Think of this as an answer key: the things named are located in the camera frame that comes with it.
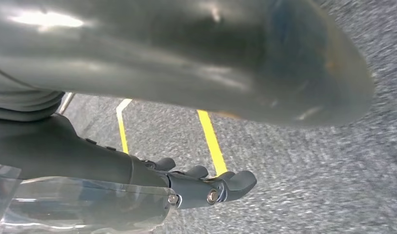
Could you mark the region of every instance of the transparent plastic cover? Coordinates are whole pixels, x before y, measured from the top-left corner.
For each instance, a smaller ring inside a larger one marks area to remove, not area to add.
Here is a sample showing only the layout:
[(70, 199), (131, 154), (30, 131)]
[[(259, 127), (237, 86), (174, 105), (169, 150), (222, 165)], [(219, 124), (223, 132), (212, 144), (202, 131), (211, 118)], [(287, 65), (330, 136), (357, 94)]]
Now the transparent plastic cover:
[(20, 174), (0, 165), (0, 234), (143, 233), (175, 208), (168, 188)]

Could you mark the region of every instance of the screw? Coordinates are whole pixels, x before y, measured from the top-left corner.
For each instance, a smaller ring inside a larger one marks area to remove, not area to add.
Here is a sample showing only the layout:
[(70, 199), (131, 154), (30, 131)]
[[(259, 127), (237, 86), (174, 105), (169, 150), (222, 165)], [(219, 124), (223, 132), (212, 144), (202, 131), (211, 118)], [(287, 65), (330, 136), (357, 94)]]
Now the screw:
[(209, 194), (207, 195), (207, 202), (210, 205), (213, 205), (217, 201), (217, 198), (218, 198), (217, 190), (212, 189), (212, 190), (210, 190)]
[(177, 204), (177, 202), (179, 201), (179, 197), (177, 195), (169, 195), (168, 196), (168, 202), (170, 202), (171, 204)]

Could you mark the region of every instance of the yellow floor marking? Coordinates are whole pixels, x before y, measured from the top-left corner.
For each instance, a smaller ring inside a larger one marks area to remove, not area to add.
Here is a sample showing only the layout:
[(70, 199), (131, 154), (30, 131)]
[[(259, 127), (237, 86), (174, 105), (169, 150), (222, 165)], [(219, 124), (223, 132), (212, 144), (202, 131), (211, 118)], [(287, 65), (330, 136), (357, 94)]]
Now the yellow floor marking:
[(119, 135), (121, 136), (121, 144), (122, 144), (122, 151), (125, 153), (128, 152), (128, 145), (127, 145), (127, 137), (125, 137), (125, 127), (124, 121), (122, 120), (122, 111), (130, 104), (132, 99), (124, 99), (116, 108), (117, 111), (117, 119), (118, 119), (118, 127), (119, 127)]
[(210, 150), (210, 155), (213, 159), (216, 173), (219, 176), (227, 171), (227, 167), (223, 159), (223, 154), (221, 153), (220, 147), (217, 142), (216, 133), (214, 132), (209, 113), (202, 110), (197, 110), (197, 112), (201, 125), (203, 126), (204, 135), (206, 136), (207, 145)]

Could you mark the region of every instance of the gray fabric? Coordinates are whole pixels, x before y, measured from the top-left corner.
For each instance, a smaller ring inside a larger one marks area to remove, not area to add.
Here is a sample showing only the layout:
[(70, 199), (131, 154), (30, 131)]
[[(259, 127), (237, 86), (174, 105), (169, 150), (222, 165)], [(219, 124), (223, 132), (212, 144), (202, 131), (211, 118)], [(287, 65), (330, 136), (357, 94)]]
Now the gray fabric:
[(34, 121), (51, 116), (63, 95), (36, 89), (0, 71), (0, 119)]

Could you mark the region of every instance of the prosthetic arm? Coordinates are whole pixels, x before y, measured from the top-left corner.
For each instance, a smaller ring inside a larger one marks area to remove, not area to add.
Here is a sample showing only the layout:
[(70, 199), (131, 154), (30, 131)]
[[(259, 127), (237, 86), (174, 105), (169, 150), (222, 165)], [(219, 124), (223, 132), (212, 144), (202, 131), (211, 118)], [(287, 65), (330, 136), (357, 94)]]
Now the prosthetic arm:
[(373, 89), (360, 53), (310, 0), (0, 0), (0, 165), (23, 180), (171, 188), (179, 209), (256, 184), (249, 171), (171, 172), (172, 159), (79, 138), (54, 114), (65, 91), (303, 127), (361, 117)]

